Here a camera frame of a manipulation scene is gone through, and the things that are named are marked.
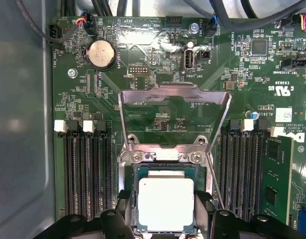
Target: electrolytic capacitor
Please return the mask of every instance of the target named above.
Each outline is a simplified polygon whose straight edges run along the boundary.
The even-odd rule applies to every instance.
[[[247,111],[245,115],[247,119],[257,120],[259,118],[259,113],[255,111]]]

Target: ram slot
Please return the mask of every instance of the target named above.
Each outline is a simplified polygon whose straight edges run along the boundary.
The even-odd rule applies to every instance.
[[[221,195],[225,195],[225,174],[226,174],[226,154],[227,154],[227,136],[221,135],[220,137],[220,157],[219,157],[219,185]]]
[[[227,158],[226,158],[226,190],[225,190],[225,201],[226,201],[226,207],[230,209],[231,205],[231,181],[232,181],[232,159],[234,155],[234,141],[235,138],[233,135],[228,136],[227,141]]]
[[[86,159],[86,139],[81,136],[81,215],[87,217],[87,159]]]
[[[251,142],[251,161],[250,161],[250,187],[249,187],[249,218],[255,215],[255,203],[257,200],[257,174],[258,174],[258,143],[259,137],[256,134]]]
[[[93,140],[92,135],[81,137],[82,215],[88,220],[94,217]]]
[[[249,201],[250,201],[250,188],[253,188],[254,185],[251,184],[250,181],[250,173],[251,173],[251,163],[254,160],[252,155],[252,137],[249,133],[244,134],[246,140],[246,153],[244,160],[244,191],[243,191],[243,220],[249,220]]]
[[[257,160],[257,182],[256,182],[256,195],[257,198],[255,202],[255,214],[260,212],[260,187],[262,180],[262,167],[263,161],[262,158],[264,156],[264,148],[265,148],[265,134],[258,133],[258,160]]]
[[[81,191],[81,138],[78,133],[72,134],[72,170],[73,170],[73,192],[74,192],[74,214],[82,213],[82,191]]]
[[[230,209],[233,212],[236,212],[237,210],[237,198],[238,198],[238,167],[239,167],[239,141],[240,137],[235,136],[235,141],[234,141],[234,157],[231,159],[233,160],[233,166],[232,166],[232,189],[231,189],[231,207]]]
[[[237,216],[239,218],[243,217],[243,192],[244,192],[244,166],[245,166],[245,153],[246,153],[246,138],[244,136],[240,137],[239,145],[239,168],[238,168],[238,212]]]
[[[102,136],[104,157],[103,157],[103,175],[104,175],[104,207],[112,208],[112,145],[111,145],[111,130]]]
[[[102,140],[100,135],[95,137],[94,141],[94,214],[103,211],[103,194],[102,194]]]
[[[65,181],[65,214],[74,214],[73,185],[73,141],[70,134],[63,137],[64,141],[64,181]]]

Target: capacitor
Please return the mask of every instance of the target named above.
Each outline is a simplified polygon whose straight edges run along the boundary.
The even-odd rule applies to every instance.
[[[259,118],[259,113],[255,111],[247,111],[245,115],[247,119],[257,120]]]
[[[199,32],[199,25],[198,23],[192,23],[189,25],[189,33],[190,34],[197,34]]]
[[[91,42],[84,50],[84,57],[100,71],[106,71],[113,67],[117,59],[115,48],[106,40]]]

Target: integrated circuit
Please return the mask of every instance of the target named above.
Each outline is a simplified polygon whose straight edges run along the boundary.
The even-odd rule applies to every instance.
[[[266,187],[266,200],[271,203],[273,206],[276,205],[277,192],[270,187]]]
[[[253,40],[252,41],[252,55],[265,56],[267,55],[267,41]]]
[[[225,81],[224,88],[227,91],[233,91],[234,90],[234,81]]]
[[[274,159],[279,157],[279,143],[275,141],[268,142],[268,156]]]

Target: green circuit board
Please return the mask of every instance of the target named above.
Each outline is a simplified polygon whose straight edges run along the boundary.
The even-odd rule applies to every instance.
[[[54,19],[54,23],[66,31],[75,19],[61,17]],[[179,28],[166,28],[164,17],[96,17],[97,38],[111,42],[117,54],[116,64],[102,72],[84,58],[83,50],[93,39],[79,27],[62,50],[53,51],[54,119],[79,123],[94,120],[96,124],[100,116],[106,121],[109,137],[106,147],[110,151],[106,155],[109,166],[105,167],[110,171],[111,186],[110,202],[106,205],[114,207],[118,195],[116,156],[123,145],[117,94],[121,90],[149,90],[162,82],[192,82],[201,91],[228,91],[232,102],[226,123],[231,119],[242,120],[247,111],[255,111],[260,119],[267,120],[269,127],[284,127],[284,136],[294,141],[291,165],[287,167],[292,169],[289,200],[292,219],[278,214],[287,211],[282,203],[274,206],[278,209],[272,215],[296,229],[298,210],[306,205],[306,68],[280,69],[280,61],[306,52],[306,34],[294,28],[277,29],[271,23],[245,33],[227,33],[218,26],[214,37],[206,37],[203,21],[181,18]],[[192,23],[201,26],[198,34],[189,33]],[[196,65],[184,70],[183,45],[188,41],[195,43]],[[210,51],[209,58],[199,56],[205,49]],[[69,69],[77,71],[76,78],[68,76]],[[156,107],[142,102],[126,106],[126,130],[137,135],[140,142],[164,146],[193,143],[196,134],[209,136],[216,109],[184,104],[179,99],[166,99]],[[64,215],[66,207],[65,144],[55,134],[58,218]],[[215,165],[219,150],[215,145],[212,152]],[[100,180],[103,184],[100,188],[105,187],[106,181]],[[283,183],[281,179],[279,183],[288,189],[289,181]]]

